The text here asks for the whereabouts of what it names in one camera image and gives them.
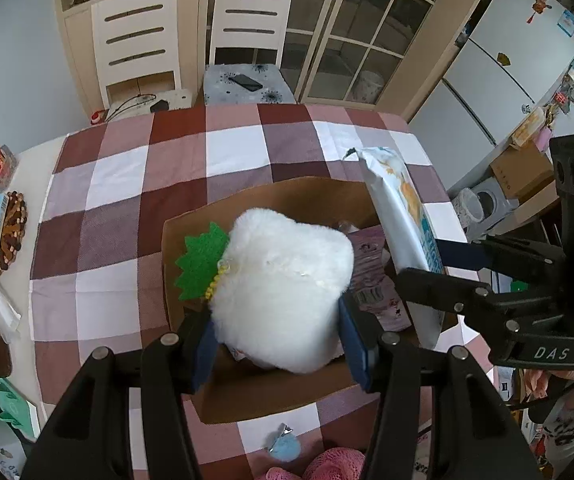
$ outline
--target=pink yarn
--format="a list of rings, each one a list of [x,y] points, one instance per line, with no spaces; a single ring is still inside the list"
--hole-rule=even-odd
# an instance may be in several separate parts
[[[305,470],[302,480],[359,480],[365,456],[355,449],[334,447],[318,455]],[[301,477],[272,467],[256,480],[301,480]]]

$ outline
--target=glass cabinet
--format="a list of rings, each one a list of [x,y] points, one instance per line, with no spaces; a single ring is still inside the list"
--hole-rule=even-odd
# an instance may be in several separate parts
[[[372,107],[434,2],[291,0],[281,72],[297,101]],[[219,62],[275,62],[275,52],[219,49]]]

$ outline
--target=plastic bag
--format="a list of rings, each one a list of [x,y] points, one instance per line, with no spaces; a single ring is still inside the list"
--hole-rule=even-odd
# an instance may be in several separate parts
[[[413,267],[443,273],[429,217],[400,153],[393,148],[354,148],[347,155],[352,153],[358,155],[397,272]],[[444,313],[410,302],[407,307],[420,344],[434,348]]]

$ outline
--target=brown cardboard box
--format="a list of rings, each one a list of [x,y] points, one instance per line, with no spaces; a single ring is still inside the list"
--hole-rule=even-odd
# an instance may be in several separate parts
[[[521,150],[507,148],[491,163],[506,198],[524,203],[554,179],[554,167],[532,140]]]
[[[208,232],[210,221],[228,232],[235,219],[253,207],[273,209],[298,222],[326,226],[334,226],[340,220],[350,221],[359,228],[379,223],[365,184],[318,177],[253,187],[167,220],[163,227],[162,256],[165,303],[173,330],[181,324],[186,308],[203,307],[198,300],[179,300],[181,290],[174,286],[181,272],[174,262],[185,253],[185,236]],[[405,332],[403,336],[417,342],[413,328]],[[263,370],[247,359],[236,362],[221,345],[211,377],[192,401],[204,423],[235,422],[293,410],[352,384],[344,358],[312,374],[296,375],[279,369]]]

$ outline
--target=white refrigerator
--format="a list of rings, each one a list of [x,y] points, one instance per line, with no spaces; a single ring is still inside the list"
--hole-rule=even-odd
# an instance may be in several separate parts
[[[409,123],[446,189],[493,160],[574,58],[574,35],[558,26],[565,8],[546,0],[538,14],[535,3],[492,0]]]

